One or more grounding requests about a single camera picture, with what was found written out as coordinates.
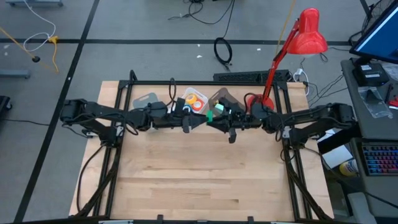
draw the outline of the computer monitor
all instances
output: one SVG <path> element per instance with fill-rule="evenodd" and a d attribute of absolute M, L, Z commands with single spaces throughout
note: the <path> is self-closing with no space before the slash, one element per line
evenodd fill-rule
<path fill-rule="evenodd" d="M 349 52 L 362 59 L 398 63 L 398 1 L 394 0 Z"/>

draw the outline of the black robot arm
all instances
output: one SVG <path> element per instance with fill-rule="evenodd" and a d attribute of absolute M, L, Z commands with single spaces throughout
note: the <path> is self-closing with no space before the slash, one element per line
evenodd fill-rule
<path fill-rule="evenodd" d="M 184 104 L 185 100 L 178 98 L 175 109 L 168 113 L 167 105 L 163 102 L 149 103 L 145 108 L 124 111 L 83 99 L 65 100 L 60 120 L 64 126 L 79 124 L 83 126 L 82 133 L 86 136 L 98 135 L 102 144 L 115 147 L 120 141 L 119 135 L 124 126 L 105 126 L 97 118 L 126 124 L 138 131 L 147 131 L 151 127 L 182 127 L 185 133 L 189 133 L 190 129 L 206 122 L 207 118 L 205 115 L 183 110 Z"/>
<path fill-rule="evenodd" d="M 287 114 L 275 113 L 259 103 L 252 105 L 251 114 L 246 114 L 237 104 L 225 98 L 218 103 L 223 105 L 223 112 L 207 125 L 224 133 L 229 132 L 229 143 L 236 140 L 236 128 L 245 130 L 262 127 L 269 134 L 283 131 L 282 137 L 289 140 L 290 147 L 303 148 L 310 137 L 321 136 L 331 128 L 348 129 L 356 122 L 352 107 L 342 103 L 330 103 Z M 310 122 L 312 124 L 304 128 L 293 127 Z"/>
<path fill-rule="evenodd" d="M 349 129 L 356 121 L 351 106 L 329 103 L 287 114 L 272 113 L 262 122 L 262 128 L 267 133 L 272 134 L 282 129 L 282 138 L 289 140 L 290 147 L 302 149 L 308 138 L 322 136 L 332 128 Z M 303 123 L 311 124 L 304 128 L 293 128 L 294 125 Z"/>

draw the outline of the orange tape roll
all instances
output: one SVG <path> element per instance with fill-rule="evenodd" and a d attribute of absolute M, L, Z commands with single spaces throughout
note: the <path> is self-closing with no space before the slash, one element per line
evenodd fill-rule
<path fill-rule="evenodd" d="M 192 109 L 200 111 L 203 108 L 203 105 L 204 102 L 201 99 L 197 99 L 197 101 L 192 104 Z"/>

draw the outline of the green object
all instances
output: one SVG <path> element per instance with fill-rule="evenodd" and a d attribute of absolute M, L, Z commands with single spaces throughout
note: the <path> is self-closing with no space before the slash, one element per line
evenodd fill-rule
<path fill-rule="evenodd" d="M 207 114 L 206 114 L 206 117 L 207 117 L 207 122 L 212 122 L 213 121 L 213 111 L 212 110 L 208 110 Z"/>
<path fill-rule="evenodd" d="M 224 111 L 224 106 L 217 103 L 214 109 L 216 109 L 219 113 L 222 113 Z"/>

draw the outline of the keyboard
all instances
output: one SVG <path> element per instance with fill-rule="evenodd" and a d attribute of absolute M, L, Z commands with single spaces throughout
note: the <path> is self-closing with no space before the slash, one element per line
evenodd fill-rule
<path fill-rule="evenodd" d="M 220 82 L 254 82 L 265 83 L 268 78 L 268 71 L 254 71 L 254 72 L 228 72 L 216 73 L 213 75 L 214 81 Z M 288 70 L 276 70 L 274 81 L 287 82 L 291 80 L 291 75 Z"/>
<path fill-rule="evenodd" d="M 398 143 L 363 142 L 361 148 L 367 175 L 398 175 Z"/>

